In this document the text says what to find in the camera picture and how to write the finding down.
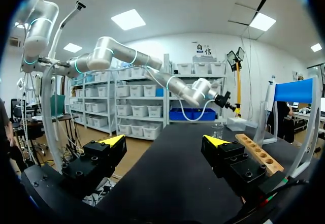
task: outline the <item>desk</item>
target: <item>desk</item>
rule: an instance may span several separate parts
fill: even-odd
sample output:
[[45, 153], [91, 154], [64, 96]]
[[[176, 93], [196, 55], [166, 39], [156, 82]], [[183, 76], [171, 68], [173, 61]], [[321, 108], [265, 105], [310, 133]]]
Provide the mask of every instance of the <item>desk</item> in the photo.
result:
[[[304, 120], [309, 120], [309, 118], [310, 118], [310, 114], [303, 114], [303, 113], [299, 113], [299, 112], [293, 112], [292, 116], [300, 118], [300, 119], [304, 119]], [[320, 121], [325, 122], [325, 117], [321, 116]]]
[[[253, 138], [255, 129], [244, 132]], [[142, 220], [195, 220], [200, 223], [224, 223], [242, 206], [224, 178], [218, 179], [201, 154], [202, 135], [212, 135], [204, 124], [167, 125], [150, 148], [96, 207], [109, 216]], [[235, 132], [224, 128], [223, 139], [235, 140]], [[279, 139], [263, 147], [283, 165], [293, 163], [298, 150]], [[299, 176], [309, 179], [318, 160]], [[286, 207], [301, 189], [288, 190], [280, 208]]]

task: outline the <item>monitor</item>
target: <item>monitor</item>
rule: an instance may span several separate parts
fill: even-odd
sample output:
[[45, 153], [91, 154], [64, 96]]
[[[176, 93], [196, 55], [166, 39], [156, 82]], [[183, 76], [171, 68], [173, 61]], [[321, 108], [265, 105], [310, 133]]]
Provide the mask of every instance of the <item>monitor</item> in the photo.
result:
[[320, 98], [320, 111], [325, 112], [325, 98]]
[[298, 108], [299, 103], [298, 102], [288, 102], [287, 105], [291, 106], [292, 108]]

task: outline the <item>wooden floor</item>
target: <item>wooden floor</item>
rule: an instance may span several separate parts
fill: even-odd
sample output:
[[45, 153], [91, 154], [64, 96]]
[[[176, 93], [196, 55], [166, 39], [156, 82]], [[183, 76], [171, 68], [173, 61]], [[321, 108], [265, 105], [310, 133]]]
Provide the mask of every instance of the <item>wooden floor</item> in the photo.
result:
[[[101, 140], [101, 139], [108, 139], [110, 138], [109, 134], [103, 133], [94, 129], [86, 129], [84, 126], [76, 124], [78, 132], [79, 132], [79, 138], [81, 141], [81, 146], [85, 145], [91, 140]], [[47, 144], [45, 135], [38, 138], [36, 140], [37, 143], [40, 144]], [[68, 140], [66, 136], [64, 135], [62, 128], [60, 127], [60, 142], [61, 147], [64, 147], [65, 144], [67, 144]], [[131, 167], [140, 159], [140, 157], [143, 155], [143, 153], [150, 147], [151, 143], [153, 141], [149, 140], [140, 140], [140, 139], [134, 139], [127, 137], [126, 139], [126, 146], [127, 146], [127, 153], [125, 154], [124, 158], [121, 160], [121, 162], [116, 167], [116, 170], [114, 172], [115, 175], [118, 176], [124, 176], [125, 173], [127, 173]], [[47, 160], [53, 159], [50, 151], [47, 151], [46, 156], [39, 157], [39, 160], [41, 162], [45, 162]]]

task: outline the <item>blue panel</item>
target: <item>blue panel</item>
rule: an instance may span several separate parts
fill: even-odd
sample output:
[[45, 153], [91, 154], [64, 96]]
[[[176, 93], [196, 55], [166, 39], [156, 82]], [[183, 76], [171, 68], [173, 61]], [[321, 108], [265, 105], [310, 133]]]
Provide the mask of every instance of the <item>blue panel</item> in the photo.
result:
[[312, 103], [313, 79], [305, 79], [291, 83], [277, 84], [275, 87], [275, 101]]

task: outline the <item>wooden holder with holes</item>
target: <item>wooden holder with holes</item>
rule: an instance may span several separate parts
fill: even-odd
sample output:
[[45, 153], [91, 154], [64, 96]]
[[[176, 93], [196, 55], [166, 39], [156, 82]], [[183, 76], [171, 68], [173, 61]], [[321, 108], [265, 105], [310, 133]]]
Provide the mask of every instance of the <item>wooden holder with holes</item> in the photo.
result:
[[273, 159], [265, 150], [258, 144], [253, 142], [245, 134], [236, 134], [238, 141], [244, 145], [252, 156], [260, 163], [266, 165], [268, 175], [272, 176], [277, 171], [283, 171], [284, 168], [275, 159]]

